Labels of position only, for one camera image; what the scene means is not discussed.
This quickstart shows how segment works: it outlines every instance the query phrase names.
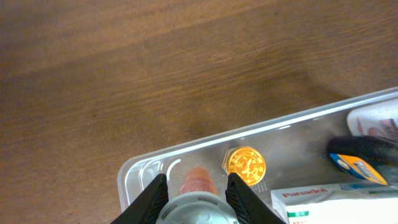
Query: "green label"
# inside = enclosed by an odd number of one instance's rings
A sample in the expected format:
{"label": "green label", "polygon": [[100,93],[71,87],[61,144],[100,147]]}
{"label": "green label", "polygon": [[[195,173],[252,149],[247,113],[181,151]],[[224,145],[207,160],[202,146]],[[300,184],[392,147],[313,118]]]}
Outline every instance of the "green label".
{"label": "green label", "polygon": [[290,217],[303,217],[303,216],[308,216],[310,214],[309,211],[305,212],[288,212],[287,216]]}

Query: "wood grain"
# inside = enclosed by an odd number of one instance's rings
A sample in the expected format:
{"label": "wood grain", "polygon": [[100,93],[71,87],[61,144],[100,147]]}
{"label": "wood grain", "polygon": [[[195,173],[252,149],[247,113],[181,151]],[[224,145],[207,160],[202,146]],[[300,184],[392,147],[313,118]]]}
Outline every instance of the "wood grain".
{"label": "wood grain", "polygon": [[394,1],[5,0],[0,220],[109,223],[128,158],[398,84]]}

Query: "wooden table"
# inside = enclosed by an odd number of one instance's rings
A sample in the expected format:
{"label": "wooden table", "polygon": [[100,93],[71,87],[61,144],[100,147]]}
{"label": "wooden table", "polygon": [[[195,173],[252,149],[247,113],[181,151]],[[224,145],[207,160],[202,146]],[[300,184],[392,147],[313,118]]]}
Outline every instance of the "wooden table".
{"label": "wooden table", "polygon": [[398,85],[394,1],[5,0],[0,222],[109,223],[128,158]]}

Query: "white box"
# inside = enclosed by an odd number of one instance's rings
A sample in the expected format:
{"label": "white box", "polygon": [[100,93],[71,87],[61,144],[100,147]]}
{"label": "white box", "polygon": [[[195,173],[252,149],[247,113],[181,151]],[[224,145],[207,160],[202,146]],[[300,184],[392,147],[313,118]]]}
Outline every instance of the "white box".
{"label": "white box", "polygon": [[286,223],[398,223],[398,189],[374,184],[328,184],[271,190]]}

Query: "blue and orange label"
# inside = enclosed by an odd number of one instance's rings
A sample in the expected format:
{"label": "blue and orange label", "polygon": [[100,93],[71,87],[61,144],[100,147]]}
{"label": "blue and orange label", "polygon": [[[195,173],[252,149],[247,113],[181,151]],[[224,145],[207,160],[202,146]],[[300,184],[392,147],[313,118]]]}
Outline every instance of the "blue and orange label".
{"label": "blue and orange label", "polygon": [[382,185],[388,185],[387,181],[379,174],[379,172],[361,158],[334,153],[331,153],[330,157],[338,166],[342,167],[355,177]]}

